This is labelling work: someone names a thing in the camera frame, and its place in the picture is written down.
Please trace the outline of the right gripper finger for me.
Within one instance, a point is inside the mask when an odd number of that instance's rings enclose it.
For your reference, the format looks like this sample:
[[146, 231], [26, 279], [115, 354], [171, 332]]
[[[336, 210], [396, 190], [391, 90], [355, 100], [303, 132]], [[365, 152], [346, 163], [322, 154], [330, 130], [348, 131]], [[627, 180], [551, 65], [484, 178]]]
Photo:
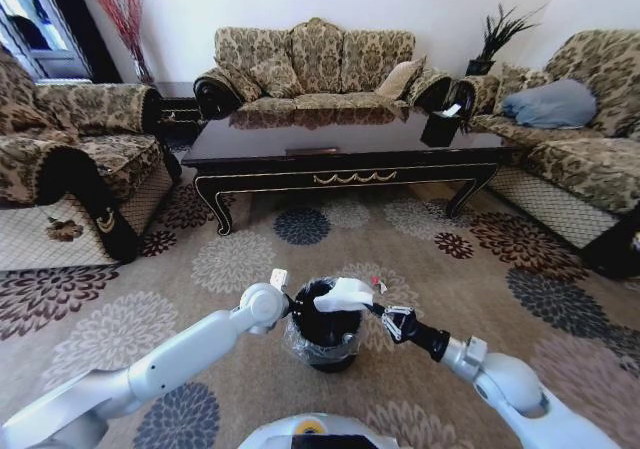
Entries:
[[400, 344], [404, 341], [404, 317], [402, 315], [382, 314], [380, 316], [380, 321], [395, 344]]
[[383, 306], [382, 304], [373, 302], [366, 305], [367, 309], [376, 317], [390, 320], [402, 320], [406, 318], [416, 318], [415, 310], [406, 306]]

